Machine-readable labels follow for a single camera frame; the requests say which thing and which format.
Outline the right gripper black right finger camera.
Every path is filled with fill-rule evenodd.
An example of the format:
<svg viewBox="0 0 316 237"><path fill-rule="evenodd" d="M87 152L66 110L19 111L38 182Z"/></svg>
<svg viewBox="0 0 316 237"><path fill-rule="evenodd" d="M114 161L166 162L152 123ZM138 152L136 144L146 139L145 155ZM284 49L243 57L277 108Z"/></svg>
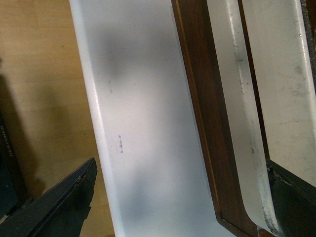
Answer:
<svg viewBox="0 0 316 237"><path fill-rule="evenodd" d="M275 162L266 162L278 237L316 235L316 188Z"/></svg>

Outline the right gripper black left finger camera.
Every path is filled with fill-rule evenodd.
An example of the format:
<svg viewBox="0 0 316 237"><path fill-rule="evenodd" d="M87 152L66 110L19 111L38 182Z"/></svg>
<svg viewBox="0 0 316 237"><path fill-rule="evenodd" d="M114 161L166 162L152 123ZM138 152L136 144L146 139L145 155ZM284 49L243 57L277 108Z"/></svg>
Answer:
<svg viewBox="0 0 316 237"><path fill-rule="evenodd" d="M78 237L90 212L97 176L87 160L39 199L0 225L2 237Z"/></svg>

